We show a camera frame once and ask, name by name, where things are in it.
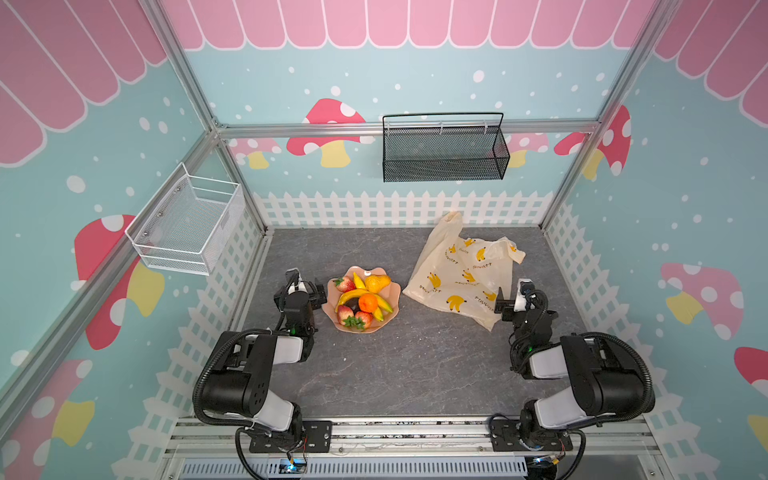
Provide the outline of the orange fruit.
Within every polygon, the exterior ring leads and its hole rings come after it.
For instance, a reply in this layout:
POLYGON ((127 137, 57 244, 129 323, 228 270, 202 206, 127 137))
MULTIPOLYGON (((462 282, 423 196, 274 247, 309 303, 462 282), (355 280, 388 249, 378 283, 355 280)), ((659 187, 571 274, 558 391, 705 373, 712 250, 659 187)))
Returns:
POLYGON ((374 313, 379 308, 378 297, 373 293, 364 295, 360 297, 358 300, 359 300, 359 308, 361 311, 364 311, 367 313, 374 313))

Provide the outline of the yellow pear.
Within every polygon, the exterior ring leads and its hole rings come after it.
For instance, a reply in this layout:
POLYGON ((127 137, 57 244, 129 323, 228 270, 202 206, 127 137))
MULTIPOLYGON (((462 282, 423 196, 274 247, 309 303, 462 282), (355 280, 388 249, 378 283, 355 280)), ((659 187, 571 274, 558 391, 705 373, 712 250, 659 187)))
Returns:
POLYGON ((364 279, 364 284, 369 292, 378 294, 391 284, 391 279, 387 275, 370 275, 364 279))

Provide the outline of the banana print plastic bag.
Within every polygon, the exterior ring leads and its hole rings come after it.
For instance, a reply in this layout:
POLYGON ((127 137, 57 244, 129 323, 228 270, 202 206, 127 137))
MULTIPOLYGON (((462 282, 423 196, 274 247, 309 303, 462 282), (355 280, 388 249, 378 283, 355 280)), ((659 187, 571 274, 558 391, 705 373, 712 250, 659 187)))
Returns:
POLYGON ((463 225, 458 211, 440 219, 402 293, 436 311, 469 317, 490 331, 501 320, 495 301, 511 296, 514 266, 526 253, 506 237, 463 238, 463 225))

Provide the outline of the long yellow banana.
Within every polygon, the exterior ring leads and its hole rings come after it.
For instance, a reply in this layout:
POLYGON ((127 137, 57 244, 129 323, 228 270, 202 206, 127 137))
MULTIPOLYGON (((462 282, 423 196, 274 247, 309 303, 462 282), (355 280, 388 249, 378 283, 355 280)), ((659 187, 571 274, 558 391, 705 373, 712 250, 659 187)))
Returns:
POLYGON ((345 292, 338 299, 336 308, 339 308, 340 306, 346 304, 348 301, 352 299, 357 299, 368 294, 370 294, 370 291, 366 289, 354 289, 354 290, 345 292))

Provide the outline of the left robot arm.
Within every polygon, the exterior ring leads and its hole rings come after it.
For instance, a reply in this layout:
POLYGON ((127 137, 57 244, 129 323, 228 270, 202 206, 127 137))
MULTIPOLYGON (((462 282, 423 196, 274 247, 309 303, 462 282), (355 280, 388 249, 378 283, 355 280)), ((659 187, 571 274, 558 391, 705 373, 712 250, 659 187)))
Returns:
POLYGON ((301 408, 271 390, 273 368, 308 360, 317 331, 314 311, 327 300, 323 287, 286 272, 274 295, 277 326, 226 331, 217 340, 192 392, 195 417, 214 426, 233 426, 280 451, 308 442, 301 408))

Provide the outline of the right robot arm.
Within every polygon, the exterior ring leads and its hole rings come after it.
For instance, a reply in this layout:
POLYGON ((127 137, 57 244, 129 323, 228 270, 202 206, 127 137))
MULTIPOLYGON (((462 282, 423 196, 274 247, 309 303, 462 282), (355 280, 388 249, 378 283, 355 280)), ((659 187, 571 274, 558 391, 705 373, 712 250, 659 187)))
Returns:
POLYGON ((633 420, 655 407, 652 374, 624 340, 604 332, 553 339, 558 313, 533 282, 518 282, 515 296, 496 295, 494 312, 513 325, 510 370, 527 380, 566 380, 549 397, 529 400, 516 420, 489 419, 494 449, 537 451, 571 448, 572 430, 633 420))

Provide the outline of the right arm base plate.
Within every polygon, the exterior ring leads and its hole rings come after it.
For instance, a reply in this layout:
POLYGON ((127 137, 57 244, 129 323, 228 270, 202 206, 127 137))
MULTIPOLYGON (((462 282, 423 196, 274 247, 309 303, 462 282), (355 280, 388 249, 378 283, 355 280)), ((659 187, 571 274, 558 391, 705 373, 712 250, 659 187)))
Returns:
POLYGON ((535 423, 523 426, 516 418, 494 416, 487 424, 494 452, 570 452, 573 443, 564 431, 539 428, 535 423))

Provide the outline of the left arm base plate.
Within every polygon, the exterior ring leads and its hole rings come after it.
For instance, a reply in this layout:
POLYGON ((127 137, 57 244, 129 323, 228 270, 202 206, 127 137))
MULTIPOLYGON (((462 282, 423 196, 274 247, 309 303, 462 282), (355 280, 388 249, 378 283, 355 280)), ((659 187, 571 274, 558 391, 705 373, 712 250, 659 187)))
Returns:
POLYGON ((301 427, 292 426, 271 437, 260 434, 249 440, 248 451, 253 454, 329 453, 333 423, 327 420, 304 420, 301 427))

